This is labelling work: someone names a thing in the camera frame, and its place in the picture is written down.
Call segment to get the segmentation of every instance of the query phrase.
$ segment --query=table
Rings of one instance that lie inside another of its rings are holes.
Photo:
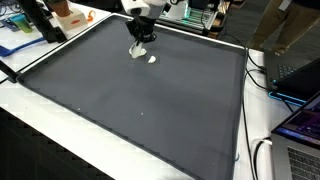
[[[241,48],[225,42],[206,39]],[[34,59],[41,56],[41,54],[37,56],[37,48],[28,51],[29,56],[33,54]],[[262,64],[263,54],[261,52],[250,51],[250,54],[254,61]],[[253,76],[258,83],[265,85],[263,75],[253,74]],[[0,84],[0,92],[0,107],[114,179],[192,179],[157,157],[19,84],[5,81]],[[270,130],[290,114],[282,102],[268,98],[266,92],[257,88],[249,78],[245,87],[245,107],[251,143],[257,138],[269,136]],[[242,117],[239,128],[238,152],[240,159],[235,164],[234,179],[251,180]],[[262,146],[258,157],[258,171],[261,180],[273,179],[271,151],[268,146]]]
[[[69,4],[70,4],[70,7],[80,9],[85,16],[88,15],[90,10],[94,10],[96,12],[96,16],[94,20],[88,24],[88,27],[95,25],[97,22],[101,21],[102,19],[108,17],[111,14],[110,12],[107,12],[107,11],[94,9],[94,8],[79,5],[76,3],[70,2]],[[59,25],[58,22],[53,18],[50,19],[50,22],[54,27]],[[78,35],[80,32],[86,30],[88,27],[82,26],[79,28],[75,28],[73,30],[67,31],[65,35],[67,39],[70,40],[76,35]],[[0,44],[4,47],[11,49],[42,36],[41,33],[35,27],[33,27],[33,29],[34,30],[32,33],[25,34],[22,31],[12,32],[8,28],[2,28],[0,29]],[[7,64],[10,68],[12,68],[14,71],[19,71],[20,69],[24,68],[30,63],[36,61],[39,57],[42,57],[46,53],[52,51],[53,49],[61,45],[62,44],[59,44],[57,42],[48,44],[47,42],[43,41],[33,46],[27,47],[11,56],[4,57],[4,58],[1,57],[0,59],[5,64]],[[7,78],[7,76],[0,71],[0,81],[4,80],[5,78]]]

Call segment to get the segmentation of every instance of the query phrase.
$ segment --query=laptop keyboard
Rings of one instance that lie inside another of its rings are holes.
[[[320,158],[288,148],[293,180],[320,180]]]
[[[285,76],[293,73],[295,70],[297,69],[290,66],[283,65],[283,64],[278,64],[278,71],[279,71],[280,78],[284,78]]]

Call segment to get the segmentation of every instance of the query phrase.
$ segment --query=orange object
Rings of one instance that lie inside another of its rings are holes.
[[[88,18],[87,18],[87,22],[91,22],[93,21],[94,17],[96,16],[96,12],[94,12],[93,10],[91,10],[88,14]]]

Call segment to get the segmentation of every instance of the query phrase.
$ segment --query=floor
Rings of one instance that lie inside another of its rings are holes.
[[[243,44],[246,44],[254,32],[263,14],[264,8],[270,0],[246,0],[241,9],[232,9],[227,21],[227,34],[237,37]],[[265,49],[269,49],[279,35],[279,28],[266,42]],[[231,37],[223,39],[227,42],[237,44]],[[289,55],[296,55],[310,60],[320,58],[320,24],[313,27],[300,40],[291,46],[287,52]]]

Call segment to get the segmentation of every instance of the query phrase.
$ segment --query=gray mat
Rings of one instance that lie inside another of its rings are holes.
[[[147,49],[159,60],[132,60],[126,20],[108,18],[19,82],[195,179],[232,179],[244,53],[156,28]]]

